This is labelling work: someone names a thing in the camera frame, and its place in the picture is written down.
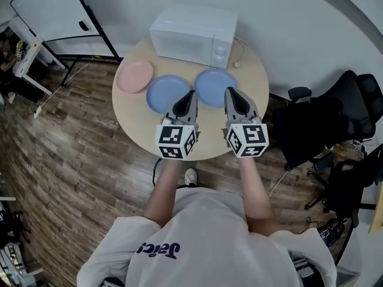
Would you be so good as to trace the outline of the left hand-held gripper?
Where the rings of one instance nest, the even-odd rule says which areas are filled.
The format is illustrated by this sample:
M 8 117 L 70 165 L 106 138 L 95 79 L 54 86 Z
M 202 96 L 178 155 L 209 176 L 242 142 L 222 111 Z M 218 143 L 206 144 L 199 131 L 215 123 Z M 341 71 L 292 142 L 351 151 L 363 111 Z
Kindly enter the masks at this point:
M 156 147 L 163 159 L 186 160 L 198 140 L 197 94 L 190 90 L 168 106 L 156 127 Z

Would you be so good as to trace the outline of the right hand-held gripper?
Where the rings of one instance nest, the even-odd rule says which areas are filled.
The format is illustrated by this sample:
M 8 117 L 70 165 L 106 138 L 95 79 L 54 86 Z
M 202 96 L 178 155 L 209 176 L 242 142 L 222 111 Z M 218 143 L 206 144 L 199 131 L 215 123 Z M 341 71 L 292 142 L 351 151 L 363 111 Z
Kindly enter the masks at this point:
M 267 125 L 258 117 L 255 102 L 243 91 L 228 87 L 224 93 L 227 115 L 225 140 L 237 158 L 259 157 L 269 146 Z

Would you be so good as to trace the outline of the blue plate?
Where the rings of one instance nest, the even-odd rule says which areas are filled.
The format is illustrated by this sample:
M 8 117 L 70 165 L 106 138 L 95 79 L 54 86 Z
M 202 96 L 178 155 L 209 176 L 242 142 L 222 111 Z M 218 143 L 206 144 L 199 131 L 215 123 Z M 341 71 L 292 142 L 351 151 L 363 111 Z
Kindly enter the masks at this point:
M 177 75 L 162 75 L 154 79 L 146 92 L 146 101 L 151 110 L 164 114 L 168 106 L 190 91 L 188 82 Z
M 224 107 L 224 93 L 228 87 L 237 88 L 237 81 L 232 74 L 222 69 L 204 70 L 194 81 L 198 99 L 213 108 Z

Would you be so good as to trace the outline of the pink plate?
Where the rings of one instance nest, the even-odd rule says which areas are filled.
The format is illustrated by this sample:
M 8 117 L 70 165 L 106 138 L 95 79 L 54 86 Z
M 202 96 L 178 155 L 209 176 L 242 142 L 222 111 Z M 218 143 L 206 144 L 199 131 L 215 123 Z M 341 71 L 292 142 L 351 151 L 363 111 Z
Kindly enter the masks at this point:
M 117 74 L 117 87 L 126 93 L 137 93 L 150 83 L 153 74 L 154 68 L 148 61 L 126 64 Z

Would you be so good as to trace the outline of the person's right forearm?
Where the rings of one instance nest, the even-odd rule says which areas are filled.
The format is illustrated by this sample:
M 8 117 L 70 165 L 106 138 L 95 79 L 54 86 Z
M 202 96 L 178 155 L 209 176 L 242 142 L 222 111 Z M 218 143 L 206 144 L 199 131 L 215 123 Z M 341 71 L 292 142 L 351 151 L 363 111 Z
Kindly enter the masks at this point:
M 270 198 L 263 186 L 253 158 L 240 158 L 238 162 L 244 212 L 249 231 L 268 237 L 280 230 Z

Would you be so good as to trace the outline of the person's left forearm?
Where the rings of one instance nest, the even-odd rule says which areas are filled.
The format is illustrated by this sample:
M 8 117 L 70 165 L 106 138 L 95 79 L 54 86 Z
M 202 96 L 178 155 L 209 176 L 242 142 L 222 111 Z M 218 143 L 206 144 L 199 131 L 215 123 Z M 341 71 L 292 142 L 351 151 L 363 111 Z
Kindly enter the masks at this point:
M 166 160 L 143 216 L 164 227 L 172 218 L 182 161 Z

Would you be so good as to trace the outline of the person's white shoe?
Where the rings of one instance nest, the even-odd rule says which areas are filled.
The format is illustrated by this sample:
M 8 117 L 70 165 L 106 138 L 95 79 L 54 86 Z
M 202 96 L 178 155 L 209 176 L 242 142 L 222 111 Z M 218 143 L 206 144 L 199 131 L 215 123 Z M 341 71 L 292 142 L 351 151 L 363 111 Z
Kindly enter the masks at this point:
M 197 171 L 194 168 L 189 168 L 186 170 L 184 175 L 184 183 L 188 187 L 197 186 Z

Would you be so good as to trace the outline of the white microwave oven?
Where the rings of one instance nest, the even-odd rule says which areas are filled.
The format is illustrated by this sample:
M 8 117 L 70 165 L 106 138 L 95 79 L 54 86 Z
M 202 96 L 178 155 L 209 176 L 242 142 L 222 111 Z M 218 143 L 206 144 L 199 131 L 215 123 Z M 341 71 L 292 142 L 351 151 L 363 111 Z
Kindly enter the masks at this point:
M 171 4 L 155 19 L 149 32 L 160 57 L 226 69 L 238 18 L 232 11 Z

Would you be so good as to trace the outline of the person's white t-shirt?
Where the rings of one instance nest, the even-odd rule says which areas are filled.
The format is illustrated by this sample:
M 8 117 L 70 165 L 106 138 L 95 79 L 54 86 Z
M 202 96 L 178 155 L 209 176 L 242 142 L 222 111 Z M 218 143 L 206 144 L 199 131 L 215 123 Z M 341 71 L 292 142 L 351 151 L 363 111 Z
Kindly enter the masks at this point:
M 142 216 L 117 218 L 77 286 L 101 287 L 115 277 L 123 287 L 302 287 L 295 257 L 307 259 L 325 287 L 336 287 L 332 255 L 316 229 L 251 233 L 240 196 L 183 188 L 164 227 Z

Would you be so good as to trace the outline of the blue electronic device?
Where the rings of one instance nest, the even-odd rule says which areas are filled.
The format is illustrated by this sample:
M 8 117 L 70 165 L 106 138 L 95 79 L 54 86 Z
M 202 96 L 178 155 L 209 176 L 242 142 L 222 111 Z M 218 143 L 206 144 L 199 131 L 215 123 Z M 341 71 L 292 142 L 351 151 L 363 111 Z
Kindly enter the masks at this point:
M 319 227 L 318 233 L 328 248 L 340 239 L 345 231 L 345 223 L 346 219 L 332 218 L 325 225 Z

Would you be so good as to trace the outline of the white desk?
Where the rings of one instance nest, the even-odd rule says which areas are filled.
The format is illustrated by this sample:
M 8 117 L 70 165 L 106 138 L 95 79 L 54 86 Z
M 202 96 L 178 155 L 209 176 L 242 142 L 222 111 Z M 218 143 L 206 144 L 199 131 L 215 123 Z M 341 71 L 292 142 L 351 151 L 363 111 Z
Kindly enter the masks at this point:
M 61 62 L 54 53 L 49 51 L 49 47 L 45 48 L 44 38 L 41 35 L 34 35 L 34 33 L 27 27 L 26 23 L 18 16 L 15 15 L 8 23 L 8 27 L 23 41 L 26 41 L 28 46 L 26 53 L 22 59 L 17 62 L 13 68 L 13 74 L 15 77 L 22 78 L 28 83 L 32 84 L 36 88 L 42 90 L 45 94 L 51 96 L 53 93 L 45 88 L 43 85 L 32 79 L 29 75 L 29 68 L 33 61 L 38 57 L 41 50 L 46 51 L 46 55 L 58 64 L 62 69 L 65 69 L 65 64 Z

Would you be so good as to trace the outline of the wooden board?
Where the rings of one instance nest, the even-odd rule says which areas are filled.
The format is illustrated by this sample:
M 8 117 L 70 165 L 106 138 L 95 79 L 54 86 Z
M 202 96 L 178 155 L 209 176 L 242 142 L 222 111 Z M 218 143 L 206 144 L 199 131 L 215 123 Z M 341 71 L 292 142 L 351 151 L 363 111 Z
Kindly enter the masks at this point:
M 383 183 L 379 191 L 379 196 L 376 202 L 375 214 L 369 228 L 369 234 L 376 233 L 383 229 Z

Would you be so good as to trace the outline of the whiteboard with black stand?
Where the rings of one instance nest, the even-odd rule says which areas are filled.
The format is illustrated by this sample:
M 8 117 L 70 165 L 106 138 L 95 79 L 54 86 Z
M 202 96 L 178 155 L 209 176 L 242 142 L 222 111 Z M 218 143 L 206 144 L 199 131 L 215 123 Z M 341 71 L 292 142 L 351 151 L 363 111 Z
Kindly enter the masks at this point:
M 34 35 L 44 38 L 45 48 L 53 41 L 100 37 L 112 54 L 112 59 L 121 62 L 93 10 L 84 0 L 11 0 L 10 6 Z M 89 31 L 80 28 L 78 22 L 81 20 L 90 26 Z M 49 51 L 58 56 L 51 48 Z

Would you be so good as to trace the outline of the black grey waist device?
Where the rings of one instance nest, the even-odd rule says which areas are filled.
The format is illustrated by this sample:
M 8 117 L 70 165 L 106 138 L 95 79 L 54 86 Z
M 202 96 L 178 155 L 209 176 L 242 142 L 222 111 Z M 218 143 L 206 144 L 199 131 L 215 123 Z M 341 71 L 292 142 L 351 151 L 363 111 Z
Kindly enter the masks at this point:
M 300 287 L 324 287 L 320 272 L 303 255 L 289 252 L 300 282 Z

